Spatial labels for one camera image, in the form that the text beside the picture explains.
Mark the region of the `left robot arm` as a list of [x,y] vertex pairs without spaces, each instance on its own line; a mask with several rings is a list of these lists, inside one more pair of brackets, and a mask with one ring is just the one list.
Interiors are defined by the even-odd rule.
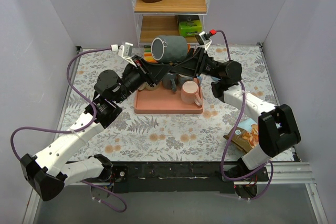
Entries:
[[24,178],[43,201],[54,199],[64,187],[87,178],[106,182],[112,163],[101,154],[83,162],[69,159],[89,140],[103,132],[122,112],[118,106],[144,83],[158,84],[173,69],[172,64],[149,63],[138,56],[130,58],[122,76],[113,70],[99,74],[93,100],[76,122],[62,131],[53,143],[34,155],[19,158]]

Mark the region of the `pink mug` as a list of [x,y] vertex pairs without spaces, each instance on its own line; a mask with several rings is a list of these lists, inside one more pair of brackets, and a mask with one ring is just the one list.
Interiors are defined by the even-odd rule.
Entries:
[[203,101],[199,95],[199,86],[194,81],[187,81],[181,88],[181,100],[186,104],[196,104],[202,106]]

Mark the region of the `dark grey mug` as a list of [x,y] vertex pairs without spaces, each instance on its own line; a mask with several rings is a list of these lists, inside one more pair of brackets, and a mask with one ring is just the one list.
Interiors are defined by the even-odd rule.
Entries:
[[151,53],[158,63],[179,62],[185,59],[188,45],[182,36],[161,35],[153,39]]

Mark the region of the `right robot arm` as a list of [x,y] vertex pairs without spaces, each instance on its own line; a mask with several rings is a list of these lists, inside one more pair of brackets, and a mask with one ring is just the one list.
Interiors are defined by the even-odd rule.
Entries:
[[301,141],[299,129],[290,106],[272,103],[247,93],[241,82],[242,66],[228,60],[219,62],[208,56],[204,48],[190,51],[189,57],[173,64],[172,71],[190,77],[200,74],[217,78],[212,82],[213,96],[239,109],[258,125],[259,142],[239,158],[237,166],[223,175],[230,180],[251,180],[271,158],[290,149]]

